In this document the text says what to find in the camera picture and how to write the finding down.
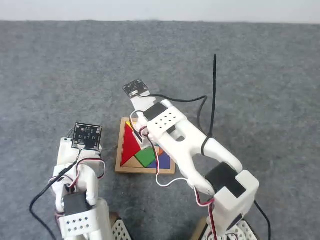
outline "tangram puzzle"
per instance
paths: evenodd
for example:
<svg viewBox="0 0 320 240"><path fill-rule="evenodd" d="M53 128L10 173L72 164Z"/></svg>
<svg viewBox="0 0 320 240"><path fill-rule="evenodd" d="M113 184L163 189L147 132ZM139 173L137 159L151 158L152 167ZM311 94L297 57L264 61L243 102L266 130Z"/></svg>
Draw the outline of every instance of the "tangram puzzle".
<svg viewBox="0 0 320 240"><path fill-rule="evenodd" d="M174 174L175 163L158 146L155 147L159 156L160 174ZM141 150L130 126L128 117L123 117L120 124L118 151L115 171L117 173L155 174L156 157L151 147Z"/></svg>

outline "carpet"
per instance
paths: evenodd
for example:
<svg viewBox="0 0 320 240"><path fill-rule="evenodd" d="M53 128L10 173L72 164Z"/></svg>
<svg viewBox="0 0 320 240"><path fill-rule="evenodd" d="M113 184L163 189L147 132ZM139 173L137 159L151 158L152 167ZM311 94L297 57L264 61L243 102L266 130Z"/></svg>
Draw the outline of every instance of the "carpet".
<svg viewBox="0 0 320 240"><path fill-rule="evenodd" d="M133 106L122 86L142 79L152 93L217 94L213 135L259 181L256 199L273 239L315 240L320 201L320 25L205 22L0 21L0 239L49 239L29 214L56 165L60 138L75 122L103 126L105 178L99 195L136 240L185 240L206 208L185 182L116 174L121 117ZM199 102L175 104L196 123ZM196 156L205 175L216 165ZM167 183L180 176L160 176ZM59 236L54 197L35 212ZM267 224L246 216L261 239Z"/></svg>

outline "purple triangle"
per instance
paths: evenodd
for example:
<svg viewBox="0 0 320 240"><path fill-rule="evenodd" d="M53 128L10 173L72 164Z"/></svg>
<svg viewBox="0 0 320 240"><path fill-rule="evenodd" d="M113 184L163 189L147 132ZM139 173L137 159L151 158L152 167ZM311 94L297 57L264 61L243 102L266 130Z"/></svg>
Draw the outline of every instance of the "purple triangle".
<svg viewBox="0 0 320 240"><path fill-rule="evenodd" d="M171 166L171 160L170 157L168 156L168 154L166 154L165 152L163 152L160 156L159 156L159 163L160 163L160 169L170 169ZM156 160L154 160L152 163L150 163L147 168L148 169L155 169L157 167L156 165Z"/></svg>

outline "circuit board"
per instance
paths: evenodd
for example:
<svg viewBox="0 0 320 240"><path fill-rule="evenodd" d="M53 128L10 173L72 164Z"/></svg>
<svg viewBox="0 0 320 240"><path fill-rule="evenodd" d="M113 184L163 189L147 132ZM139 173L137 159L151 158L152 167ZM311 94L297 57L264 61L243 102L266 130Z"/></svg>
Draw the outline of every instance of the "circuit board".
<svg viewBox="0 0 320 240"><path fill-rule="evenodd" d="M102 126L76 122L74 125L72 148L98 151L101 132Z"/></svg>
<svg viewBox="0 0 320 240"><path fill-rule="evenodd" d="M130 99L134 98L137 95L141 95L148 91L148 87L141 79L134 80L122 87L125 93Z"/></svg>

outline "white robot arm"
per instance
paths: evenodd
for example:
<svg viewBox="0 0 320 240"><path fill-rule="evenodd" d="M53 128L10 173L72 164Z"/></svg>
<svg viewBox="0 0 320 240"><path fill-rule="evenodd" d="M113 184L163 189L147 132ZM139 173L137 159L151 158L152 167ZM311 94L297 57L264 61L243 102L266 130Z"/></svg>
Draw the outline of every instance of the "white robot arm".
<svg viewBox="0 0 320 240"><path fill-rule="evenodd" d="M220 143L213 138L207 139L170 101L155 103L154 97L145 97L150 93L141 80L125 85L123 89L138 115L133 134L141 148L149 147L149 140L159 145L178 165L192 189L214 196L216 233L225 235L250 210L259 181L243 170L240 161ZM220 162L206 177L196 170L192 159L201 153Z"/></svg>
<svg viewBox="0 0 320 240"><path fill-rule="evenodd" d="M70 166L79 154L78 164L52 185L61 235L65 240L114 239L108 204L98 198L97 172L102 162L99 161L101 150L101 146L97 151L83 149L79 154L78 149L72 148L71 138L60 140L53 178Z"/></svg>

